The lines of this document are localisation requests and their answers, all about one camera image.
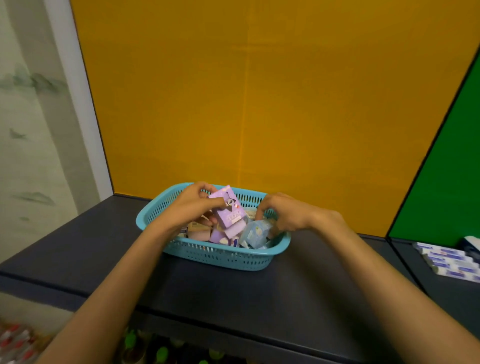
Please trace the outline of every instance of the green panel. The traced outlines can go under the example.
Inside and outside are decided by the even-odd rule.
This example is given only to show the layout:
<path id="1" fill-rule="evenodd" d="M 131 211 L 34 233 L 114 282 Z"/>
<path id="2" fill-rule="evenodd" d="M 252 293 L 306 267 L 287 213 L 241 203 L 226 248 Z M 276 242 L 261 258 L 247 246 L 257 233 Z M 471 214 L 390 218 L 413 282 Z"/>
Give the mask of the green panel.
<path id="1" fill-rule="evenodd" d="M 454 246 L 480 237 L 480 58 L 389 234 Z"/>

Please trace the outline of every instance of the white frame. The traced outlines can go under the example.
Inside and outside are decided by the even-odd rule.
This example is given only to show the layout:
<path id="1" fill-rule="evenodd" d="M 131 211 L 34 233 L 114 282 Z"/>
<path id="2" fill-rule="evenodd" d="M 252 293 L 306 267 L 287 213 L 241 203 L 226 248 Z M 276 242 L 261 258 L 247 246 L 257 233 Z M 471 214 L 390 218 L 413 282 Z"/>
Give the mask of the white frame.
<path id="1" fill-rule="evenodd" d="M 113 195 L 90 86 L 69 0 L 44 0 L 100 200 Z"/>

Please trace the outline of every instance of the person's right hand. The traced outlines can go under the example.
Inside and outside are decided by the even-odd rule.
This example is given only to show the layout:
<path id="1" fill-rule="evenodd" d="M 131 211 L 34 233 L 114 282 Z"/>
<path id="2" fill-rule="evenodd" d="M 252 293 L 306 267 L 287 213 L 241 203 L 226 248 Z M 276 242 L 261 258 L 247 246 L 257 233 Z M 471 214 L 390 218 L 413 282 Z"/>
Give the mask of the person's right hand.
<path id="1" fill-rule="evenodd" d="M 276 226 L 270 230 L 269 238 L 273 238 L 282 231 L 301 229 L 321 231 L 323 226 L 330 222 L 345 223 L 336 211 L 309 205 L 281 192 L 265 196 L 257 207 L 255 220 L 261 220 L 264 212 L 269 208 L 278 215 Z"/>

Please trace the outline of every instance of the person's left hand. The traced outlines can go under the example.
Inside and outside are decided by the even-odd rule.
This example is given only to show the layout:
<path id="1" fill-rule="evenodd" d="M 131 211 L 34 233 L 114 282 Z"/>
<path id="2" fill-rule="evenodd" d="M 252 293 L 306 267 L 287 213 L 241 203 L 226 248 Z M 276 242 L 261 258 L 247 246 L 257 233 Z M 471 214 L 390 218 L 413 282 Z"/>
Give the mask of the person's left hand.
<path id="1" fill-rule="evenodd" d="M 218 221 L 210 212 L 213 208 L 225 207 L 223 197 L 208 198 L 208 194 L 217 189 L 207 182 L 196 182 L 186 187 L 180 195 L 153 220 L 147 228 L 167 231 L 177 235 L 180 229 L 191 221 L 212 226 Z"/>

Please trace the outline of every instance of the person's right arm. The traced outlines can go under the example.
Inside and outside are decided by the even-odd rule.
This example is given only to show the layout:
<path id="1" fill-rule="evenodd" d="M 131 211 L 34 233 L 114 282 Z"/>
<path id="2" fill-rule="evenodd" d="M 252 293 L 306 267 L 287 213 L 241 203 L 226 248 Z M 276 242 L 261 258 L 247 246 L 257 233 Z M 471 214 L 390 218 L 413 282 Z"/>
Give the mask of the person's right arm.
<path id="1" fill-rule="evenodd" d="M 265 197 L 256 219 L 269 208 L 278 215 L 272 234 L 311 229 L 332 247 L 406 363 L 480 361 L 480 341 L 377 254 L 339 213 L 278 193 Z"/>

